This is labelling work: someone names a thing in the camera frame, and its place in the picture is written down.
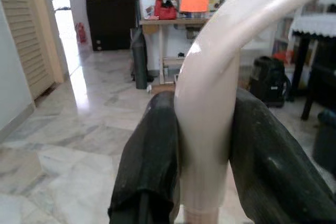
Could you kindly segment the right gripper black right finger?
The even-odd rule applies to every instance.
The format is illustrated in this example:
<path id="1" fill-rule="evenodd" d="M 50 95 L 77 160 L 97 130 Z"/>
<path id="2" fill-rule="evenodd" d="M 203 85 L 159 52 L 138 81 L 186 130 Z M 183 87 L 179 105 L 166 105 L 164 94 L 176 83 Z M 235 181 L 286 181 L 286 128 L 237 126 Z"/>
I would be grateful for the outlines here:
<path id="1" fill-rule="evenodd" d="M 254 223 L 335 223 L 330 188 L 297 140 L 255 96 L 238 89 L 229 161 Z"/>

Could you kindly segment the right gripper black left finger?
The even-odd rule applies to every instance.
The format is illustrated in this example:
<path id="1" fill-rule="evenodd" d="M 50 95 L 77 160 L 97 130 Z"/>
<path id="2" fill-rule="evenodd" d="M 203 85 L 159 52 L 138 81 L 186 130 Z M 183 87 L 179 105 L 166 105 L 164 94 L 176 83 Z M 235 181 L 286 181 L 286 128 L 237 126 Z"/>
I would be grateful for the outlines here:
<path id="1" fill-rule="evenodd" d="M 174 93 L 152 97 L 127 141 L 108 208 L 110 223 L 173 223 L 180 208 Z"/>

